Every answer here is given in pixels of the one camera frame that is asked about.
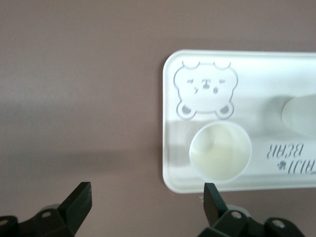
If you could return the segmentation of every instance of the tray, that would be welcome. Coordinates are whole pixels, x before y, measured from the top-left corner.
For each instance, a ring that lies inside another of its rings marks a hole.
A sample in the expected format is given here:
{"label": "tray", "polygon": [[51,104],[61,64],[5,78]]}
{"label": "tray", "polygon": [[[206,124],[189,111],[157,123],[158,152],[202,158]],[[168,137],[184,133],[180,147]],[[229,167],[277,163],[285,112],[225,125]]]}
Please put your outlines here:
{"label": "tray", "polygon": [[219,191],[316,187],[316,140],[287,129],[285,103],[316,93],[316,54],[180,50],[163,68],[163,179],[176,193],[202,193],[189,145],[204,125],[229,120],[252,141],[252,157]]}

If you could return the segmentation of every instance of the white cup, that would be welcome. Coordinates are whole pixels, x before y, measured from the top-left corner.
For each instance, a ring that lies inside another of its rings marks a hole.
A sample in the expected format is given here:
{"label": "white cup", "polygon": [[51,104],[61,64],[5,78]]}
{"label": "white cup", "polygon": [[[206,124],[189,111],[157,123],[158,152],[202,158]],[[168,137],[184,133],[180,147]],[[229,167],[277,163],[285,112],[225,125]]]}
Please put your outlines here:
{"label": "white cup", "polygon": [[283,124],[301,135],[316,138],[316,94],[289,100],[282,110]]}
{"label": "white cup", "polygon": [[251,140],[238,124],[216,121],[194,136],[189,156],[193,169],[205,182],[227,183],[247,168],[252,153]]}

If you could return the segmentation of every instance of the bear face embossing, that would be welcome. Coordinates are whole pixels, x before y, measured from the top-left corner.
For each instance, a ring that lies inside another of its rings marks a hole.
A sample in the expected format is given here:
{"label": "bear face embossing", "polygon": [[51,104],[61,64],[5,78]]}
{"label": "bear face embossing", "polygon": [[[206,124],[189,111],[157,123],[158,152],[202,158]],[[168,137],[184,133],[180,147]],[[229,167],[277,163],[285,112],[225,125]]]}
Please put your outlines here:
{"label": "bear face embossing", "polygon": [[196,113],[215,113],[219,119],[227,119],[234,112],[231,102],[238,84],[236,72],[230,67],[219,67],[216,63],[201,63],[182,67],[174,75],[174,85],[180,102],[177,114],[184,120]]}

